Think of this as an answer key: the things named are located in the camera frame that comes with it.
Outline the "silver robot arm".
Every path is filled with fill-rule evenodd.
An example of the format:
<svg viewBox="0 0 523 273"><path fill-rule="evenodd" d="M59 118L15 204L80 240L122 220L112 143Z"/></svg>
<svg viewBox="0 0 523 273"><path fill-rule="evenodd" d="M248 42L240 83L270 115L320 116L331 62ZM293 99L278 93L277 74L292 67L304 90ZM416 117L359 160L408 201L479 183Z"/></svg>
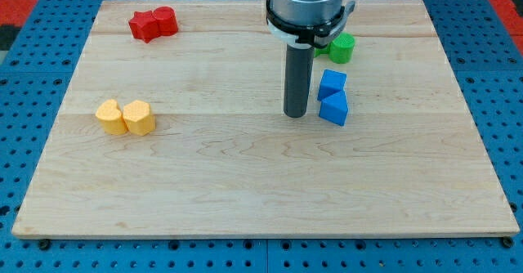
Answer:
<svg viewBox="0 0 523 273"><path fill-rule="evenodd" d="M345 29L355 2L344 0L265 0L271 34L296 49L327 47Z"/></svg>

